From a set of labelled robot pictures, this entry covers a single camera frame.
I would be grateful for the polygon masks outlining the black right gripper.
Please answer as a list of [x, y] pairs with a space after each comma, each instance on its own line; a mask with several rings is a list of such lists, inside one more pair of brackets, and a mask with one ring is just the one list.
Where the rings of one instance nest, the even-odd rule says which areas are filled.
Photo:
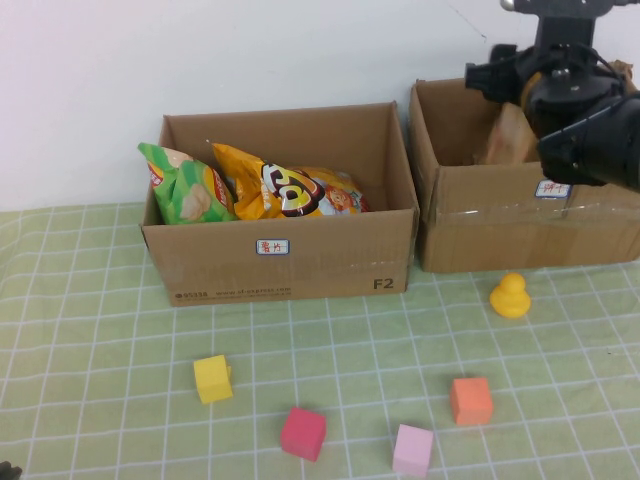
[[515, 44], [494, 45], [490, 63], [466, 64], [464, 83], [490, 102], [519, 102], [535, 133], [561, 130], [605, 100], [625, 93], [625, 70], [585, 44], [533, 47], [517, 72], [513, 60], [518, 54]]

